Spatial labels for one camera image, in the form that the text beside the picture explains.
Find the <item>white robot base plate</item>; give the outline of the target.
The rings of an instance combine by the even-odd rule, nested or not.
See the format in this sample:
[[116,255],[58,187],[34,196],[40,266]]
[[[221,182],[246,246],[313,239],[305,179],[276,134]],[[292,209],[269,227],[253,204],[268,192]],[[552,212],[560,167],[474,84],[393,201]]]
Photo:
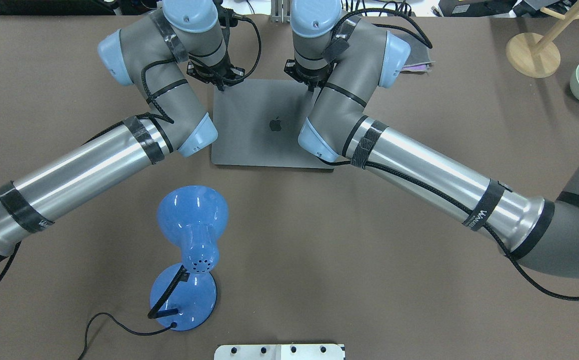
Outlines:
[[346,360],[343,344],[226,344],[214,352],[214,360]]

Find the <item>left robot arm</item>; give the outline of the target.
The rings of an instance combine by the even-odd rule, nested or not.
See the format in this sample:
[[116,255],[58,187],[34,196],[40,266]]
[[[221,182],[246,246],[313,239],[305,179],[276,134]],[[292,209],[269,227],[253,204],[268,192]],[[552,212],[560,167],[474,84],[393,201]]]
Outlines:
[[164,0],[102,40],[99,57],[148,111],[127,117],[63,157],[0,186],[0,262],[29,235],[171,153],[190,157],[218,131],[186,75],[223,90],[245,78],[232,65],[217,0]]

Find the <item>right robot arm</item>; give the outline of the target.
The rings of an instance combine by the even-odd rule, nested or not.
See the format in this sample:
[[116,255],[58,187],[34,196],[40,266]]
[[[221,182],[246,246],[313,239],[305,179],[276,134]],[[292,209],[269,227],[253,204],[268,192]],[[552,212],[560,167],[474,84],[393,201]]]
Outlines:
[[544,274],[579,279],[579,168],[559,197],[527,198],[364,114],[377,87],[390,88],[411,47],[387,29],[344,14],[337,0],[291,5],[298,81],[321,88],[298,135],[315,157],[400,171],[461,202],[459,210],[424,186],[383,177],[451,214],[472,231],[495,230],[513,260]]

